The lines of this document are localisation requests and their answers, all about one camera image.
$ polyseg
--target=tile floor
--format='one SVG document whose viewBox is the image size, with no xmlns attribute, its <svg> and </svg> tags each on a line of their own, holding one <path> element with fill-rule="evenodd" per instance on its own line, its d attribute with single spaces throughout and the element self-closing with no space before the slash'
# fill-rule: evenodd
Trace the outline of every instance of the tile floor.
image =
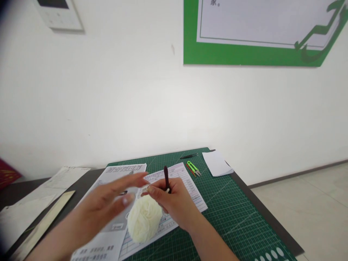
<svg viewBox="0 0 348 261">
<path fill-rule="evenodd" d="M 348 163 L 252 191 L 304 249 L 298 261 L 348 260 Z"/>
</svg>

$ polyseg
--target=ruler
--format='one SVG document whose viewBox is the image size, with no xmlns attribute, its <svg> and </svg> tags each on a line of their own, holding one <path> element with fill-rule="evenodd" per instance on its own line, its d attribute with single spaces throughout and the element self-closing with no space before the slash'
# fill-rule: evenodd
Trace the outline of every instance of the ruler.
<svg viewBox="0 0 348 261">
<path fill-rule="evenodd" d="M 43 217 L 40 223 L 34 228 L 30 235 L 24 240 L 24 242 L 17 248 L 13 253 L 10 260 L 23 261 L 30 251 L 34 248 L 55 218 L 58 216 L 59 212 L 63 209 L 65 204 L 69 201 L 71 196 L 75 191 L 69 191 L 64 193 L 58 201 L 53 205 L 53 207 L 48 211 L 48 213 Z"/>
</svg>

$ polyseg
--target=fingernail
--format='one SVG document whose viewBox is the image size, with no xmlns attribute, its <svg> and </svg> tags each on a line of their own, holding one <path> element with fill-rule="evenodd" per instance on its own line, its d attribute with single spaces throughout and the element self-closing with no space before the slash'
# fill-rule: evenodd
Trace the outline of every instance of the fingernail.
<svg viewBox="0 0 348 261">
<path fill-rule="evenodd" d="M 153 187 L 148 187 L 148 193 L 154 193 L 155 192 L 155 189 Z"/>
<path fill-rule="evenodd" d="M 133 202 L 134 199 L 135 199 L 135 194 L 130 193 L 130 194 L 127 194 L 123 197 L 122 203 L 124 206 L 128 206 L 130 203 Z"/>
</svg>

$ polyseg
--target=green cutting mat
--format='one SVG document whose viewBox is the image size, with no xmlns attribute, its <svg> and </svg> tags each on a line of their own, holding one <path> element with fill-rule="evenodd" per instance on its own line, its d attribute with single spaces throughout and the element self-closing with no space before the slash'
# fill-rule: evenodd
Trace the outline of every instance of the green cutting mat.
<svg viewBox="0 0 348 261">
<path fill-rule="evenodd" d="M 169 167 L 190 160 L 202 174 L 201 177 L 192 176 L 192 179 L 208 206 L 203 215 L 239 260 L 296 260 L 234 180 L 229 175 L 211 175 L 202 156 L 202 152 L 209 151 L 208 148 L 187 150 L 108 166 L 146 163 L 146 171 L 153 173 L 165 165 Z M 194 153 L 198 156 L 179 159 Z M 176 228 L 127 260 L 199 260 L 199 256 L 188 233 Z"/>
</svg>

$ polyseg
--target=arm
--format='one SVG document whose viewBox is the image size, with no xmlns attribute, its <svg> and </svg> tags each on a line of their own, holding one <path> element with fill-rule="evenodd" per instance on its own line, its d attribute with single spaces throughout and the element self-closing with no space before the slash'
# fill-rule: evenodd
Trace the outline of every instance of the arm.
<svg viewBox="0 0 348 261">
<path fill-rule="evenodd" d="M 164 179 L 152 184 L 148 188 L 148 193 L 182 229 L 190 234 L 199 257 L 202 260 L 237 261 L 238 258 L 199 212 L 182 179 L 169 179 L 169 185 L 171 194 L 163 191 L 166 187 Z"/>
<path fill-rule="evenodd" d="M 238 260 L 202 214 L 189 233 L 202 260 Z"/>
<path fill-rule="evenodd" d="M 129 187 L 142 187 L 147 172 L 124 176 L 98 186 L 31 252 L 26 261 L 70 260 L 73 252 L 87 244 L 115 216 L 131 204 L 135 195 L 120 195 Z"/>
</svg>

